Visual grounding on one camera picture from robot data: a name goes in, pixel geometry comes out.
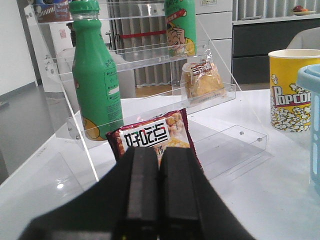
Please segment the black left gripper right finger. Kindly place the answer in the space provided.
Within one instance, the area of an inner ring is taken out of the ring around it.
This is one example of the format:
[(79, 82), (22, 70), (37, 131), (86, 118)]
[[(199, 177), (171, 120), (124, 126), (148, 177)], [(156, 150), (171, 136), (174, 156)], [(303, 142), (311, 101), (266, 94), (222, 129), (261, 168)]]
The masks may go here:
[(161, 240), (204, 240), (192, 177), (201, 165), (191, 148), (168, 147), (159, 169)]

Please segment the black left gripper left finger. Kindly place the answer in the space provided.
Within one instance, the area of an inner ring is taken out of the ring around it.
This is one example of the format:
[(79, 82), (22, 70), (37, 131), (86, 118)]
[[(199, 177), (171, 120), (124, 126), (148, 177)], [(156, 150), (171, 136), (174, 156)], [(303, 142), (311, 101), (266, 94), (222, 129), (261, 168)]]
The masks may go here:
[(156, 240), (158, 237), (158, 157), (151, 147), (133, 150), (125, 214), (113, 232), (115, 240)]

